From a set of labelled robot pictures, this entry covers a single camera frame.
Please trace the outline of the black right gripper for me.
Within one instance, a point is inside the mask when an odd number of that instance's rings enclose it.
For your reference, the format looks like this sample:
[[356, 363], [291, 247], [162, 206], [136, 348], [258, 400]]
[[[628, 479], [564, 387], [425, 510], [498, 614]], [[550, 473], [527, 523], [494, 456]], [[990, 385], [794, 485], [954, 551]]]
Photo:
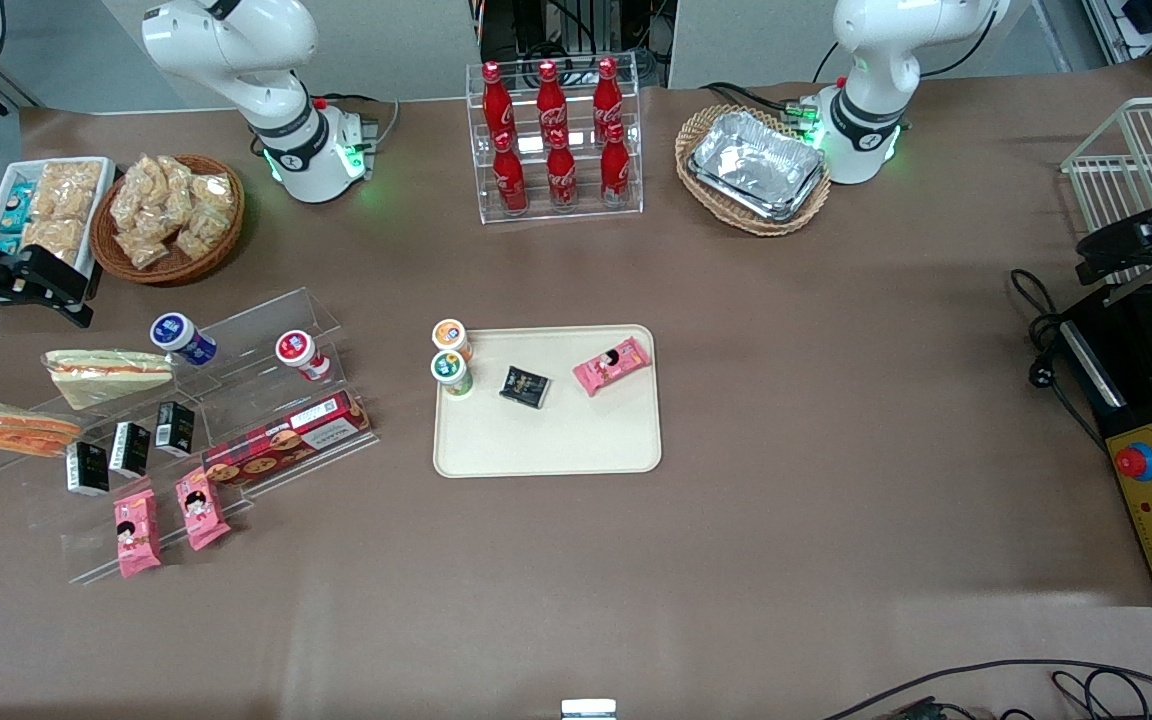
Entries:
[[86, 295], [88, 276], [41, 247], [24, 247], [15, 253], [0, 251], [0, 301], [54, 302], [56, 313], [88, 329], [93, 310], [82, 304]]

